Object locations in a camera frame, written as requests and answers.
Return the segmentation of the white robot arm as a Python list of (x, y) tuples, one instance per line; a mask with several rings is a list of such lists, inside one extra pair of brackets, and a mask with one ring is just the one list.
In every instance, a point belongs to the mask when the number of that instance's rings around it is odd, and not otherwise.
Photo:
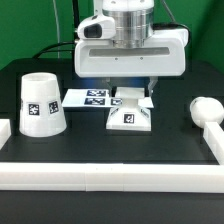
[(185, 71), (190, 31), (174, 21), (153, 22), (154, 0), (94, 0), (94, 15), (77, 29), (74, 67), (81, 77), (148, 77)]

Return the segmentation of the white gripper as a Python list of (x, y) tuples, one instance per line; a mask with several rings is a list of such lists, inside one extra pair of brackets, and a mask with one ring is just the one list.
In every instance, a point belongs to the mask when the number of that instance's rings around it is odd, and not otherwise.
[(111, 40), (80, 40), (75, 48), (75, 71), (80, 77), (150, 77), (149, 96), (158, 76), (180, 76), (185, 71), (186, 29), (156, 30), (134, 49), (115, 48)]

